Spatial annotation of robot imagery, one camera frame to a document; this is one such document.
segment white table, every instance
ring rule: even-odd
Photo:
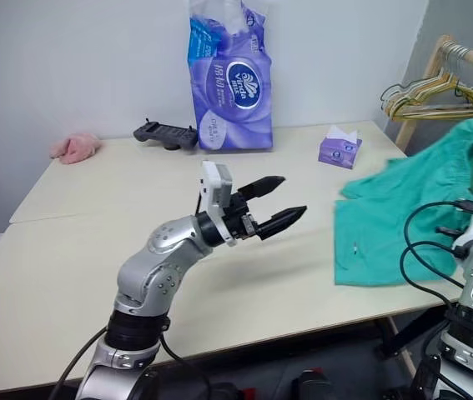
[[[168,341],[177,354],[210,353],[439,302],[407,286],[334,285],[338,191],[401,156],[372,122],[345,128],[358,128],[364,140],[352,171],[316,161],[327,127],[279,129],[275,151],[267,154],[208,155],[229,166],[236,187],[267,174],[288,178],[250,202],[259,221],[286,207],[309,209],[288,231],[265,242],[219,247],[189,271],[170,312]],[[124,139],[86,163],[53,162],[13,218],[32,221],[14,223],[0,242],[0,390],[55,381],[108,321],[120,265],[160,223],[194,210],[203,158]],[[458,293],[443,282],[428,287],[450,298]],[[90,357],[71,378],[83,375]],[[163,352],[157,357],[167,359]]]

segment teal fabric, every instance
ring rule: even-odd
[[[378,286],[405,283],[399,259],[405,249],[405,220],[422,204],[473,199],[473,119],[453,127],[441,140],[414,157],[389,160],[372,177],[349,182],[335,208],[335,282]],[[464,228],[470,214],[452,206],[430,207],[410,225],[410,240],[450,246],[452,239],[435,228]],[[429,246],[418,253],[443,273],[455,271],[453,257]],[[405,270],[415,280],[437,275],[407,256]]]

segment wooden rack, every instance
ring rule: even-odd
[[[449,35],[441,36],[436,42],[435,49],[430,55],[429,62],[425,68],[423,78],[434,77],[442,67],[444,63],[443,52],[441,51],[442,45],[445,42],[453,41],[453,38]],[[470,49],[469,52],[463,58],[464,61],[473,64],[473,49]],[[401,124],[400,131],[395,139],[395,145],[404,152],[406,147],[409,144],[410,138],[415,131],[417,121],[405,121]]]

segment tissue box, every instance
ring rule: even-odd
[[[362,144],[362,139],[357,139],[356,144],[345,139],[331,139],[326,137],[320,145],[318,160],[323,163],[353,169],[356,153]]]

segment white wall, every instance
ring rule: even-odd
[[[269,10],[274,124],[380,119],[427,0],[299,0]],[[189,125],[184,0],[0,0],[0,231],[76,131]]]

